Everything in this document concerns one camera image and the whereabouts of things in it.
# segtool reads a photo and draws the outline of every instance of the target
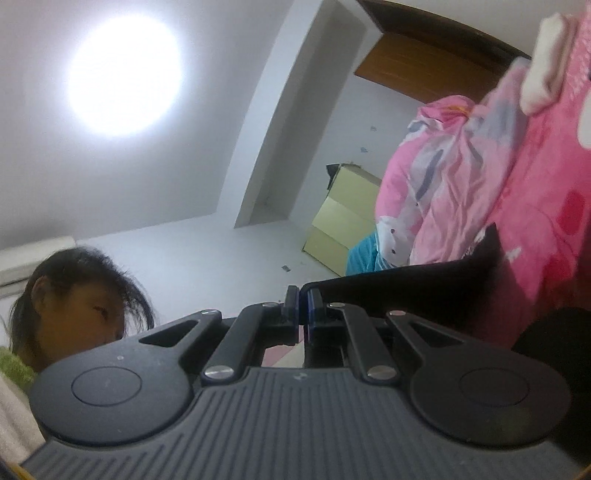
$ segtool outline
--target ceiling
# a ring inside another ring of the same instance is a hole
[[[451,18],[531,55],[540,21],[555,12],[580,13],[585,0],[378,0]]]
[[[252,92],[292,0],[0,4],[0,248],[88,238],[215,211]],[[180,94],[129,137],[89,132],[67,101],[76,47],[102,21],[147,14],[176,34]]]

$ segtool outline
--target silver screw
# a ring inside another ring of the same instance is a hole
[[[397,374],[396,369],[388,365],[376,365],[368,370],[368,377],[374,380],[392,380]]]
[[[226,365],[215,365],[205,370],[205,376],[212,380],[226,380],[234,374],[234,369]]]

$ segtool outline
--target hair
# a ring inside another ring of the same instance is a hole
[[[137,282],[99,250],[74,247],[56,252],[41,262],[12,306],[8,328],[11,350],[15,353],[33,341],[37,331],[40,318],[32,294],[35,282],[41,277],[49,279],[52,291],[59,296],[67,295],[75,285],[98,281],[115,290],[123,300],[126,320],[133,318],[138,330],[154,327],[154,312]]]

